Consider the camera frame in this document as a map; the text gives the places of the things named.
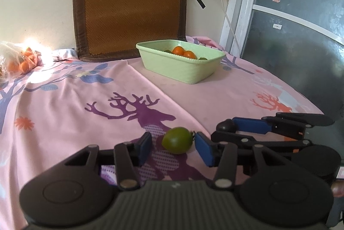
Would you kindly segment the person right hand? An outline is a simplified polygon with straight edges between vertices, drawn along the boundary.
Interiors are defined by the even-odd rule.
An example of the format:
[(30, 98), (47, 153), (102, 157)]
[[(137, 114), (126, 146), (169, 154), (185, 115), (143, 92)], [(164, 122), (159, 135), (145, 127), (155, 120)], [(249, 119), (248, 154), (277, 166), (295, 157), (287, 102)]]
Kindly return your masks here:
[(334, 197), (344, 197), (344, 181), (335, 181), (331, 186), (331, 190)]

